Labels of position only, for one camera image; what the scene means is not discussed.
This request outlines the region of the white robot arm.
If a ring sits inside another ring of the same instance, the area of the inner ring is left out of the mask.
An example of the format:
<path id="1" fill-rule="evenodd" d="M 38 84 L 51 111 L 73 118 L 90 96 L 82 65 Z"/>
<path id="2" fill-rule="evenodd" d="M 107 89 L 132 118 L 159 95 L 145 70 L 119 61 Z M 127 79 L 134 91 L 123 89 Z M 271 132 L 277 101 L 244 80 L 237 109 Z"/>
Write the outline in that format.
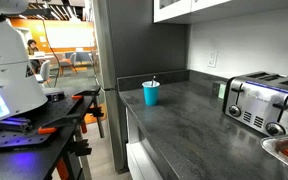
<path id="1" fill-rule="evenodd" d="M 22 38 L 6 18 L 24 12 L 28 4 L 28 0 L 0 0 L 0 121 L 47 102 Z"/>

